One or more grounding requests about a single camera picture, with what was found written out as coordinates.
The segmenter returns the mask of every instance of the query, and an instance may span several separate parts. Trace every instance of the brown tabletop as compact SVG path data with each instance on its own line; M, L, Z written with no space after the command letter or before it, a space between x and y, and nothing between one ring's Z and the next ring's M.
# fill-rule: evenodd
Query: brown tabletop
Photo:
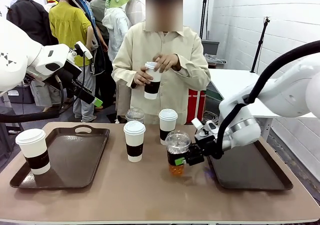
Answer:
M79 123L51 122L44 130ZM59 224L263 223L313 222L320 207L290 169L260 140L293 183L284 192L232 191L216 184L205 162L187 166L181 178L169 174L159 127L149 125L142 161L128 161L122 124L92 123L110 137L93 184L79 190L20 190L9 185L25 163L20 153L0 173L0 220ZM192 126L179 126L192 136Z

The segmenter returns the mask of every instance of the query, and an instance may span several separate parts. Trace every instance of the cup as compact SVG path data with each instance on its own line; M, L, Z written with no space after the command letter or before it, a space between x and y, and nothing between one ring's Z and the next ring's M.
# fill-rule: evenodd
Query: cup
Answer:
M185 171L185 165L177 165L176 160L184 159L188 155L191 144L189 135L184 131L175 130L168 134L165 143L170 173L173 176L182 176Z
M144 123L145 119L145 113L142 111L142 109L133 107L128 110L128 112L125 115L125 119L130 121L138 121L140 123Z
M139 121L129 121L124 125L123 131L128 160L133 163L141 161L144 149L145 125Z
M159 70L154 71L156 65L157 63L152 61L148 61L145 64L145 67L148 68L146 73L153 77L153 80L150 81L150 84L146 83L144 86L144 97L150 100L157 99L160 82L161 82L162 73L160 73Z
M160 119L160 143L166 145L167 135L175 130L178 114L173 109L163 109L159 113Z
M50 169L46 133L42 129L29 129L15 138L34 175L41 175Z

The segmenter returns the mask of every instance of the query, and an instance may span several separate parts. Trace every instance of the black stand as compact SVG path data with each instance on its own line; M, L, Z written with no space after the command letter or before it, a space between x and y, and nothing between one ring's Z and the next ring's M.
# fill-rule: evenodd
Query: black stand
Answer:
M262 44L264 43L265 32L266 32L266 29L267 29L267 26L268 26L269 22L270 22L269 18L266 17L265 21L264 21L264 24L263 24L263 30L262 30L262 33L261 33L261 38L260 38L260 41L258 43L258 48L257 48L256 53L255 53L255 57L254 57L254 60L253 60L253 64L252 64L252 68L251 68L250 73L255 73L255 68L256 68L259 52L260 52L260 49L262 47Z
M208 0L203 0L202 14L201 14L201 25L200 25L200 38L201 39L203 38L203 35L204 35L207 2L208 2Z

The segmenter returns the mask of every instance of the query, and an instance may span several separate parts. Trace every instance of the clear dome lid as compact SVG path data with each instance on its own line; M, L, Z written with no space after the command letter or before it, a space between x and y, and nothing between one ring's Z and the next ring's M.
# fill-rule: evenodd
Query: clear dome lid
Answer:
M145 113L142 109L137 108L137 107L133 107L128 110L125 117L129 121L139 121L139 120L143 120L145 118Z
M165 144L171 154L182 154L188 151L191 139L186 132L174 130L166 137Z

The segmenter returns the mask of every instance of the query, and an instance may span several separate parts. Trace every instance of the yellow shirt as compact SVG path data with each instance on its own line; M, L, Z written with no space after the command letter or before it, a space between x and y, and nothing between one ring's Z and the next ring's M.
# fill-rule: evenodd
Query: yellow shirt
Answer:
M146 31L146 23L140 22L126 34L112 64L112 77L117 83L130 87L136 72L146 62L152 62L157 53L177 54L182 69L163 72L157 99L146 99L144 87L137 86L131 90L130 106L144 111L146 124L157 124L162 109L175 110L178 113L177 124L185 124L189 89L206 90L210 82L203 52L200 37L189 27L184 27L183 32L168 32L165 36L163 32Z
M87 44L87 32L91 22L80 8L71 6L67 2L59 2L50 9L49 20L52 35L58 39L60 44L65 44L72 49L79 41L84 45ZM83 58L76 56L74 63L82 67ZM89 64L90 61L86 58L85 65Z

